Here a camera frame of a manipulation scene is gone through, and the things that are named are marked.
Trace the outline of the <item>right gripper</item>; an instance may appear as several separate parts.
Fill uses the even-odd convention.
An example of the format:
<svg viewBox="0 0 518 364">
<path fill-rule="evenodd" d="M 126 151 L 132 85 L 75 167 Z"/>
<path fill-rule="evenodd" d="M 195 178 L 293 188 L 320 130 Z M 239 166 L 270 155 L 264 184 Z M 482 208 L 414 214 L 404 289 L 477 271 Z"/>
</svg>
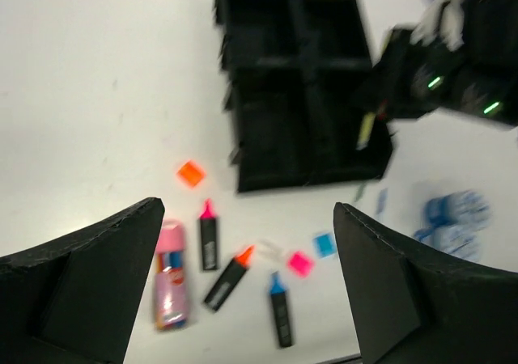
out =
<svg viewBox="0 0 518 364">
<path fill-rule="evenodd" d="M 391 29 L 380 60 L 351 97 L 353 106 L 382 120 L 418 119 L 449 101 L 464 49 L 452 51 L 442 38 L 413 44 L 412 31 Z"/>
</svg>

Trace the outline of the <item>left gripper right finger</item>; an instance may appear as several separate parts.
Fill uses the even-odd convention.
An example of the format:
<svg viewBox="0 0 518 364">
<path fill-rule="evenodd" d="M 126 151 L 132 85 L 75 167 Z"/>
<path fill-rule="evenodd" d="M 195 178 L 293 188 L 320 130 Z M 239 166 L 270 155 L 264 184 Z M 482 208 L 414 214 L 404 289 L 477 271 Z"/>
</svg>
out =
<svg viewBox="0 0 518 364">
<path fill-rule="evenodd" d="M 462 260 L 338 203 L 333 227 L 366 363 L 514 363 L 517 276 Z"/>
</svg>

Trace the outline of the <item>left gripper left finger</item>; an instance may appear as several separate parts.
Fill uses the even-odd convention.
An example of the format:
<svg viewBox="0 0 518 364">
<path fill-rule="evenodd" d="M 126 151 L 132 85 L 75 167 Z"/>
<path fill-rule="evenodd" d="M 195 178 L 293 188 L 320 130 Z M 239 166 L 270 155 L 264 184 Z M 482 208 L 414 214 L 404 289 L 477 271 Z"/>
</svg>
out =
<svg viewBox="0 0 518 364">
<path fill-rule="evenodd" d="M 148 197 L 1 259 L 3 363 L 122 363 L 164 215 Z"/>
</svg>

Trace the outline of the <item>blue highlighter cap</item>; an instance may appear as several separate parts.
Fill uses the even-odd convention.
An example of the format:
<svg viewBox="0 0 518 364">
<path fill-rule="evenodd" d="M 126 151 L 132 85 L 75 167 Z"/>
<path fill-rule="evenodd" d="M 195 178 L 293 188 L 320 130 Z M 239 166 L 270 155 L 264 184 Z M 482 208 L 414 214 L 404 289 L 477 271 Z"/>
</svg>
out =
<svg viewBox="0 0 518 364">
<path fill-rule="evenodd" d="M 320 259 L 333 257 L 337 254 L 336 243 L 330 232 L 315 235 L 312 239 L 316 254 Z"/>
</svg>

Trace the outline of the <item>blue slim pen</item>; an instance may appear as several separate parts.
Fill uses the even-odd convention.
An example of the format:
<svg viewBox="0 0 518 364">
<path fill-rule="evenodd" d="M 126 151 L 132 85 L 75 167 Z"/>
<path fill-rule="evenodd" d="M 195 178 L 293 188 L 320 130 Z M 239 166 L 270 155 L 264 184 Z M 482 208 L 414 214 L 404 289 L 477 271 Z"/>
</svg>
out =
<svg viewBox="0 0 518 364">
<path fill-rule="evenodd" d="M 376 201 L 375 219 L 378 222 L 381 222 L 383 220 L 383 215 L 385 212 L 387 200 L 388 200 L 388 189 L 383 188 L 380 190 L 377 201 Z"/>
</svg>

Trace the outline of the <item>blue tip black highlighter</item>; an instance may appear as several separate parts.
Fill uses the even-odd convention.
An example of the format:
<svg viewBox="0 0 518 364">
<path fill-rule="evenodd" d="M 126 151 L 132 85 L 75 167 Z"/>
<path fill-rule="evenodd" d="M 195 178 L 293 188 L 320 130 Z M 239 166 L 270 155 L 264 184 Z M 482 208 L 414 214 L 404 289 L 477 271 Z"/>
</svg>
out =
<svg viewBox="0 0 518 364">
<path fill-rule="evenodd" d="M 280 349 L 292 347 L 294 337 L 291 327 L 288 290 L 282 283 L 279 271 L 271 274 L 269 295 L 278 347 Z"/>
</svg>

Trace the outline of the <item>clear pen cap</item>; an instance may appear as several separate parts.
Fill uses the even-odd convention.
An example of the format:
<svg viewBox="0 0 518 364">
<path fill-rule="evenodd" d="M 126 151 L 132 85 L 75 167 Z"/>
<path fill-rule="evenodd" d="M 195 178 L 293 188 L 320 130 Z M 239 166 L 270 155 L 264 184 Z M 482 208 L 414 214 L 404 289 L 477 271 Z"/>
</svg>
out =
<svg viewBox="0 0 518 364">
<path fill-rule="evenodd" d="M 258 253 L 274 263 L 283 262 L 283 249 L 276 243 L 270 242 L 266 239 L 261 239 L 257 242 Z"/>
</svg>

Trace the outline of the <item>green slim pen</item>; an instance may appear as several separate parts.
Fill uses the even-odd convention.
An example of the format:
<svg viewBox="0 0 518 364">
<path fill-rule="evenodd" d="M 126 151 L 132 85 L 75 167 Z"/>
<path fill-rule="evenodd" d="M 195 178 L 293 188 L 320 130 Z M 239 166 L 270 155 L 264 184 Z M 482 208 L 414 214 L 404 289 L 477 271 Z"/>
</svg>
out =
<svg viewBox="0 0 518 364">
<path fill-rule="evenodd" d="M 353 200 L 354 204 L 357 204 L 357 203 L 359 203 L 361 201 L 361 199 L 363 198 L 363 195 L 365 193 L 366 187 L 367 187 L 367 182 L 366 181 L 362 182 L 358 186 L 357 191 L 355 193 L 354 200 Z"/>
</svg>

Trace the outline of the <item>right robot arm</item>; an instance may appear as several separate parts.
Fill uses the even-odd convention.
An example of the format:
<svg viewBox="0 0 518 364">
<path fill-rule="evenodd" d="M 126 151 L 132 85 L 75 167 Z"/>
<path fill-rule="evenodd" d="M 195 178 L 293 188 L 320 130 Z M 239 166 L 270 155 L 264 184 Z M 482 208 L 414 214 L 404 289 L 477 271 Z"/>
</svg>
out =
<svg viewBox="0 0 518 364">
<path fill-rule="evenodd" d="M 352 105 L 382 120 L 438 108 L 517 125 L 517 0 L 435 0 L 390 29 Z"/>
</svg>

